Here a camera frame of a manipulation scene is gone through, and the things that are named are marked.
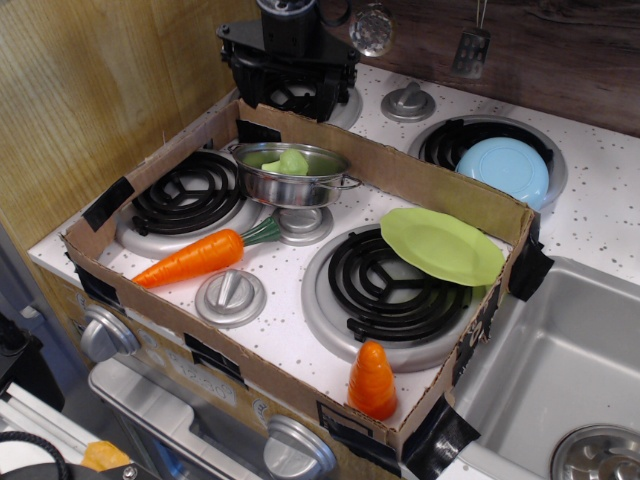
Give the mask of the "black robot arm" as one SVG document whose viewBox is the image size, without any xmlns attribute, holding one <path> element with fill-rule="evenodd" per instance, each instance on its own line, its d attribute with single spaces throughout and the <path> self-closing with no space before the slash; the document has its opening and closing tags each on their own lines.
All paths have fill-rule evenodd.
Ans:
<svg viewBox="0 0 640 480">
<path fill-rule="evenodd" d="M 260 18 L 218 27 L 221 59 L 246 104 L 318 122 L 349 102 L 360 53 L 327 29 L 350 18 L 351 3 L 329 19 L 317 1 L 259 1 Z"/>
</svg>

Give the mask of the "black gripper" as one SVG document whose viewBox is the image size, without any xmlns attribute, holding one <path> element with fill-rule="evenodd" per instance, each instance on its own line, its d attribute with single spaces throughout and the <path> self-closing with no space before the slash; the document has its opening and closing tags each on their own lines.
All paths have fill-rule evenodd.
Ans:
<svg viewBox="0 0 640 480">
<path fill-rule="evenodd" d="M 316 81 L 316 120 L 327 121 L 338 104 L 348 101 L 356 82 L 360 54 L 331 35 L 320 23 L 261 20 L 226 23 L 216 34 L 221 57 L 232 70 L 241 98 L 250 106 L 267 104 L 271 76 Z"/>
</svg>

